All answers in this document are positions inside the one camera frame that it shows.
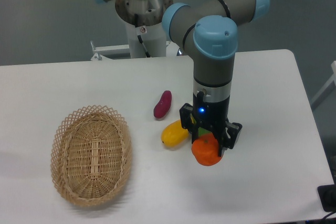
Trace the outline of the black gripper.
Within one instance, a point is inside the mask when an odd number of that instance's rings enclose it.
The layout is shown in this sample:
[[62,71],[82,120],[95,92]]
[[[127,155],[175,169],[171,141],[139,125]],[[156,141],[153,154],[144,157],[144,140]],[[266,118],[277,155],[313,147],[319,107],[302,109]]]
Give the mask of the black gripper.
[[240,123],[228,121],[230,97],[220,102],[206,102],[205,93],[200,91],[193,95],[193,106],[185,103],[179,110],[181,126],[191,134],[191,141],[198,138],[198,129],[212,132],[219,143],[218,156],[224,151],[233,149],[243,126]]

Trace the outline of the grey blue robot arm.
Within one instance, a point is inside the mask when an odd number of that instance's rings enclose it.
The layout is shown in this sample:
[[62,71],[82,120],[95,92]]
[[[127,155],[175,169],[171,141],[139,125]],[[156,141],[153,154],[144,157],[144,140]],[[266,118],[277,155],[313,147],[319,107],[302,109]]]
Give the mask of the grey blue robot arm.
[[228,120],[237,26],[268,13],[270,0],[209,0],[198,8],[173,0],[96,0],[115,2],[124,22],[130,56],[166,56],[171,41],[193,60],[193,102],[180,109],[182,127],[192,140],[200,129],[212,132],[217,154],[234,147],[241,124]]

